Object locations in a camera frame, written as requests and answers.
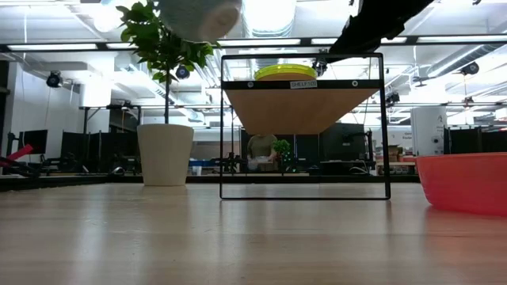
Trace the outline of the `white round pillar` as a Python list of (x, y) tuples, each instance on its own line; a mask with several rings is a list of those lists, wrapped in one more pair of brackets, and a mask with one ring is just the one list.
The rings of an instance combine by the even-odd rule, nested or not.
[(442, 155), (447, 113), (443, 106), (420, 107), (411, 110), (413, 151), (416, 157)]

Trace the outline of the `person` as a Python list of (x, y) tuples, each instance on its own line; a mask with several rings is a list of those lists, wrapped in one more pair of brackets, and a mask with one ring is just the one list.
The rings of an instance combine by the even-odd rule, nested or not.
[(273, 172), (276, 170), (275, 135), (254, 135), (247, 144), (248, 170), (250, 172)]

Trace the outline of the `small green plant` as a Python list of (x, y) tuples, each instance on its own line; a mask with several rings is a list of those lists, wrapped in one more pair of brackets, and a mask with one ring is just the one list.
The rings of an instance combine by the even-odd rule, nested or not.
[(292, 146), (287, 140), (276, 140), (273, 144), (273, 149), (276, 153), (276, 159), (281, 165), (287, 164), (291, 161)]

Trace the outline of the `large black monitor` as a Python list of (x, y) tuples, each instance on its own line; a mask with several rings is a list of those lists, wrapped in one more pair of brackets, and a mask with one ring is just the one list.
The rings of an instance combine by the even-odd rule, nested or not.
[(335, 123), (319, 135), (319, 154), (322, 161), (362, 160), (366, 152), (362, 124)]

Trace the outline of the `white plant pot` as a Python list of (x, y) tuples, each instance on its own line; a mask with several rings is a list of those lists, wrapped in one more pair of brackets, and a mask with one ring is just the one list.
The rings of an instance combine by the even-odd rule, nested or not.
[(185, 125), (151, 123), (138, 126), (137, 135), (144, 185), (185, 185), (194, 130)]

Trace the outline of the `plain yellow plastic bowl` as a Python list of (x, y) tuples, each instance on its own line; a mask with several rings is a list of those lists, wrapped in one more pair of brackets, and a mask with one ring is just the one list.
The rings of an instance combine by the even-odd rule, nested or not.
[(315, 79), (318, 77), (316, 71), (309, 66), (304, 66), (301, 64), (285, 63), (263, 67), (255, 73), (254, 78), (257, 81), (257, 78), (260, 76), (278, 73), (308, 74), (315, 76)]

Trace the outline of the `white ribbed ventilation duct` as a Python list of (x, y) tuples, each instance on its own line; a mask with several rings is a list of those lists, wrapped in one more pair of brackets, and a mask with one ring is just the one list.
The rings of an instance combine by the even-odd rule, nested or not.
[(285, 38), (292, 33), (296, 0), (242, 0), (247, 38)]

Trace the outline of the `wooden shelf with black frame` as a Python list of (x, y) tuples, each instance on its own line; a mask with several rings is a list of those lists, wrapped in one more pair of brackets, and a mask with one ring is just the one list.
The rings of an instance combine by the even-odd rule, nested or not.
[(377, 79), (287, 80), (221, 82), (221, 95), (227, 96), (247, 131), (254, 134), (317, 135), (344, 114), (370, 97), (380, 95), (383, 166), (388, 155), (387, 108), (384, 61), (381, 53), (341, 54), (259, 54), (225, 55), (227, 60), (243, 59), (350, 59), (369, 58), (378, 62)]

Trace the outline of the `black aluminium rig frame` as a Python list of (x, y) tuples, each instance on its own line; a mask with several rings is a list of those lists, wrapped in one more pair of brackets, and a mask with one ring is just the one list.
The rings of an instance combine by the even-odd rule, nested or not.
[[(59, 188), (87, 184), (142, 184), (141, 176), (67, 176), (67, 177), (1, 177), (0, 192)], [(320, 184), (320, 183), (383, 183), (378, 176), (230, 176), (224, 184)]]

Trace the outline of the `red plastic bowl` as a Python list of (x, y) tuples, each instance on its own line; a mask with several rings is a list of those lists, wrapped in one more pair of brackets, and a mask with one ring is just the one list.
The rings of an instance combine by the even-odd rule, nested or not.
[(435, 208), (507, 217), (507, 152), (424, 156), (416, 166)]

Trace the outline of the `yellow patterned bowl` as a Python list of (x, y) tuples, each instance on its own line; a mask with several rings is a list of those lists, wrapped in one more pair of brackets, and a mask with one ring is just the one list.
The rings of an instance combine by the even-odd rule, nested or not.
[(315, 76), (297, 73), (268, 74), (257, 78), (257, 81), (311, 81)]

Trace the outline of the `green leafy plant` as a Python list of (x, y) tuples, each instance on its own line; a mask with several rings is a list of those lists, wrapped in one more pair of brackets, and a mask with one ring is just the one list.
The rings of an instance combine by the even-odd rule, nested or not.
[(117, 6), (121, 13), (120, 26), (124, 29), (120, 39), (135, 46), (134, 54), (146, 63), (152, 79), (163, 83), (165, 95), (165, 122), (169, 122), (170, 85), (177, 80), (172, 71), (180, 66), (189, 71), (205, 67), (207, 57), (213, 54), (209, 43), (183, 40), (170, 31), (155, 12), (151, 0), (136, 2), (130, 7)]

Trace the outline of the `orange patterned bowl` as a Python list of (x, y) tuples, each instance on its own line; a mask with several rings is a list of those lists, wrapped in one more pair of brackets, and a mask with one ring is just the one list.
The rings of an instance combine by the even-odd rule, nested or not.
[(215, 42), (233, 29), (242, 0), (158, 0), (162, 23), (183, 40)]

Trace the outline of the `red bar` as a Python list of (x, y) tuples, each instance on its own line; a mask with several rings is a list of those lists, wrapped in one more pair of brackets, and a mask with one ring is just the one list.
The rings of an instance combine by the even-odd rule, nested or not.
[(22, 158), (25, 155), (29, 155), (33, 152), (31, 145), (23, 146), (20, 150), (13, 154), (9, 154), (6, 158), (0, 157), (0, 167), (12, 166), (17, 163), (18, 158)]

